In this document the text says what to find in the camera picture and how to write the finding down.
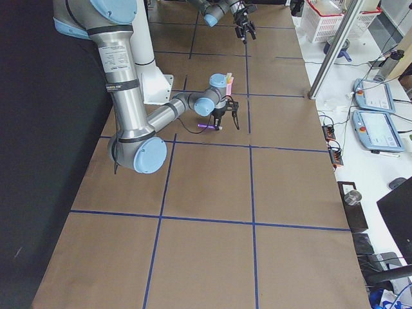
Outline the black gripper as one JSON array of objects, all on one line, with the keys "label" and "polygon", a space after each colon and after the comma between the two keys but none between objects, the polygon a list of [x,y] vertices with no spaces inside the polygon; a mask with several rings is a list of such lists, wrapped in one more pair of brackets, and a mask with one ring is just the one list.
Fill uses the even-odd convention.
[{"label": "black gripper", "polygon": [[250,34],[253,40],[256,40],[256,27],[253,21],[248,20],[248,13],[247,11],[238,11],[234,13],[234,24],[235,33],[238,39],[241,40],[243,44],[247,43],[247,37],[245,34],[245,29]]},{"label": "black gripper", "polygon": [[214,128],[217,131],[222,130],[222,126],[221,126],[221,120],[224,116],[224,114],[226,113],[226,108],[215,108],[212,112],[212,115],[214,117]]}]

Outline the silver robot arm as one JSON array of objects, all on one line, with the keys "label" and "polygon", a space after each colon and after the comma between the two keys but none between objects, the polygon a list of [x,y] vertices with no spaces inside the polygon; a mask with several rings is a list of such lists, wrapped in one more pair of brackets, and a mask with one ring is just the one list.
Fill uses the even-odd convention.
[{"label": "silver robot arm", "polygon": [[207,117],[223,105],[227,78],[213,74],[203,93],[179,93],[147,114],[140,77],[136,70],[131,39],[144,37],[148,29],[137,30],[145,10],[137,1],[54,1],[56,30],[64,35],[93,41],[106,76],[117,120],[117,132],[108,144],[115,166],[138,173],[159,170],[167,157],[165,142],[157,132],[187,110]]},{"label": "silver robot arm", "polygon": [[233,16],[235,33],[243,44],[247,44],[247,34],[249,33],[252,40],[256,40],[256,27],[248,15],[257,10],[257,5],[246,4],[245,1],[221,0],[217,3],[211,3],[206,0],[188,0],[199,13],[202,14],[204,21],[211,28],[230,12]]}]

